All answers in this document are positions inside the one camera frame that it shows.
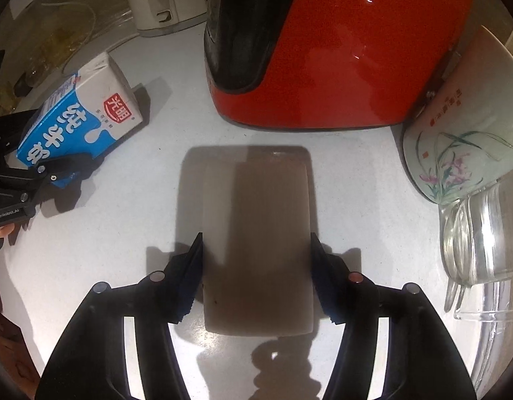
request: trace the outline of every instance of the black mount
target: black mount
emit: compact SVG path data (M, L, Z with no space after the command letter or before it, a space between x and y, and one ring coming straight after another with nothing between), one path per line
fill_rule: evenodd
M326 254L311 236L312 278L325 314L346 323L324 400L365 400L375 361L378 318L390 318L384 400L476 400L464 363L421 288L376 286ZM203 272L203 236L138 284L94 285L68 323L36 400L132 400L125 366L123 317L135 318L147 400L189 400L168 323L192 307Z
M75 176L86 179L101 162L89 153L77 153L42 159L29 169L9 167L5 155L18 148L36 112L29 110L0 117L0 227L33 217L36 195L43 186Z

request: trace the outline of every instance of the milk carton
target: milk carton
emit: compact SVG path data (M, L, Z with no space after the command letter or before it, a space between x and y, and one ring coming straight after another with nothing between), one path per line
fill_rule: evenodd
M129 83L102 53L71 75L41 106L16 156L29 167L71 153L103 153L142 116Z

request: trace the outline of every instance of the red logo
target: red logo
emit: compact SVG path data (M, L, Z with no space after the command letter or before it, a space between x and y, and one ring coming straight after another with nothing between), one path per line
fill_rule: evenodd
M105 107L107 116L116 123L121 123L124 120L127 120L132 114L118 93L114 93L104 101L103 106Z

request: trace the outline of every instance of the white countertop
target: white countertop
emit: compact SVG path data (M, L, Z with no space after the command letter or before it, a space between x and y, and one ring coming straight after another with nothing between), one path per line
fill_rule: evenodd
M418 283L471 370L480 324L443 314L438 208L409 182L390 128L288 133L225 121L207 87L203 25L135 38L111 54L130 85L143 86L137 96L143 112L150 109L149 125L82 182L74 209L58 213L59 202L45 202L29 229L0 251L4 314L21 326L39 371L94 283L136 283L192 243L201 227L188 214L193 167L225 149L244 154L247 146L296 147L308 158L320 241L335 254L361 254L361 271L377 284ZM371 398L380 395L385 370L388 324L381 325ZM170 328L191 398L213 400L249 399L257 388L254 398L321 397L343 332L322 319L312 335L225 337L204 330L197 301ZM129 352L128 361L132 394L143 398L136 356Z

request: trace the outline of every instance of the red kettle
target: red kettle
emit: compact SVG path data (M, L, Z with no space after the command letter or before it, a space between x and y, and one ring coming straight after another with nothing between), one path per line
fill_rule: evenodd
M402 122L472 0L209 0L207 74L223 116L268 128Z

